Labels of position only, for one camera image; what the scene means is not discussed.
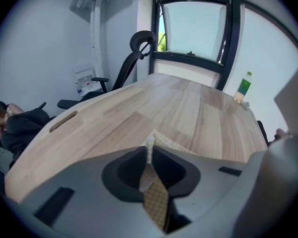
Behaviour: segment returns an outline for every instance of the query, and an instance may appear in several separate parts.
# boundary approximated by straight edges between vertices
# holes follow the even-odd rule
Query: person's arm
[[[19,106],[17,106],[16,104],[14,103],[10,103],[7,107],[7,110],[6,110],[10,115],[17,115],[17,114],[21,114],[21,113],[24,113],[24,110],[22,108],[20,108]]]

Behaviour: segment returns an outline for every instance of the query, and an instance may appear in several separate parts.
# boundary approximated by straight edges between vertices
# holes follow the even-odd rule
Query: wooden table
[[[50,132],[73,111],[73,118]],[[48,123],[6,175],[6,194],[21,202],[70,164],[139,146],[154,129],[211,158],[246,162],[253,152],[267,148],[252,112],[232,96],[155,73],[80,103]]]

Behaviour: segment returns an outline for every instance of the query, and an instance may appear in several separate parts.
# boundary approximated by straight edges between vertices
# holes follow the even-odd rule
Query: black office chair
[[[131,40],[130,40],[130,48],[132,49],[132,53],[127,56],[126,60],[124,61],[120,72],[118,74],[118,77],[116,79],[116,82],[112,88],[112,91],[119,89],[123,87],[126,79],[130,75],[131,71],[133,70],[136,62],[138,59],[143,60],[145,57],[147,57],[154,49],[154,44],[157,40],[156,35],[151,31],[140,31],[135,33]],[[140,46],[142,43],[147,42],[147,44],[142,48],[140,51]],[[150,50],[148,53],[142,54],[142,51],[150,45]],[[74,105],[89,100],[91,98],[97,97],[99,95],[102,95],[104,93],[107,93],[107,88],[105,85],[105,82],[108,82],[108,78],[103,77],[94,77],[91,79],[92,81],[97,81],[100,83],[102,92],[89,92],[87,93],[80,101],[71,101],[71,100],[60,100],[58,102],[58,107],[61,109],[69,109],[73,107]]]

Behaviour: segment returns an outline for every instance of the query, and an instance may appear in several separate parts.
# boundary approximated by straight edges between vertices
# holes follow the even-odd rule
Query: window
[[[202,1],[163,4],[157,51],[220,62],[225,20],[226,5],[223,4]]]

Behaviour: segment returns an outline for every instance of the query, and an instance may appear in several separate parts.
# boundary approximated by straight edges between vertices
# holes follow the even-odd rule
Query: green foliage
[[[158,37],[158,51],[166,52],[167,51],[167,44],[164,33],[159,33]]]

